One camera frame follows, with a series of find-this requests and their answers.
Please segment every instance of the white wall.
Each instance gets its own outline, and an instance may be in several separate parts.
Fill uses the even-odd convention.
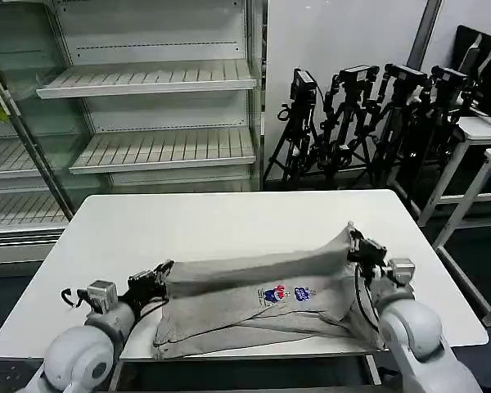
[[[341,69],[405,64],[425,7],[426,0],[269,0],[265,165],[285,126],[277,113],[289,102],[295,67],[308,70],[325,93]],[[336,105],[343,101],[336,98]],[[317,128],[324,118],[318,98]],[[280,177],[275,169],[271,178]]]
[[[444,0],[422,63],[424,72],[449,65],[459,25],[491,34],[491,0]]]

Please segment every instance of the glass door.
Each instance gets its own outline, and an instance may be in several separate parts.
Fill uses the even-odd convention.
[[[47,8],[0,2],[0,231],[62,230],[105,185],[69,172],[89,139],[78,103],[35,93],[64,68]]]

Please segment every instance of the black cable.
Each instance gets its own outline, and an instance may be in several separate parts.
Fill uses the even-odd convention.
[[[357,264],[357,267],[354,269],[354,289],[356,292],[356,297],[357,297],[357,303],[358,307],[360,309],[360,312],[362,313],[363,318],[366,320],[367,323],[373,328],[375,332],[378,332],[378,327],[369,319],[369,317],[366,314],[365,309],[362,306],[362,301],[360,300],[360,289],[358,288],[358,273],[360,271],[360,265]]]
[[[369,299],[369,304],[371,305],[371,310],[373,312],[373,315],[375,316],[376,321],[378,322],[380,319],[376,314],[375,306],[373,305],[373,299],[371,298],[371,294],[369,293],[369,286],[365,285],[365,287],[366,287],[367,298]]]
[[[169,303],[169,299],[165,299],[162,303],[160,303],[159,305],[156,305],[155,307],[153,307],[152,309],[149,309],[148,311],[146,311],[144,314],[140,315],[140,318],[138,319],[138,322],[142,321],[147,315],[149,315],[150,313],[154,312],[154,311],[157,311],[160,307],[164,306],[164,305],[167,305]]]

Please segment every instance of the printed logo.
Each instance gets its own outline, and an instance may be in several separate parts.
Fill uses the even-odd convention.
[[[284,297],[290,295],[289,292],[285,292],[286,288],[283,285],[278,285],[276,288],[268,289],[264,291],[264,299],[272,303],[277,303]]]
[[[306,301],[313,295],[309,288],[295,287],[295,297],[297,301]]]

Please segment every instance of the display refrigerator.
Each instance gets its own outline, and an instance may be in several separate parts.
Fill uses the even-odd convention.
[[[42,260],[91,195],[259,189],[264,9],[0,1],[0,259]]]

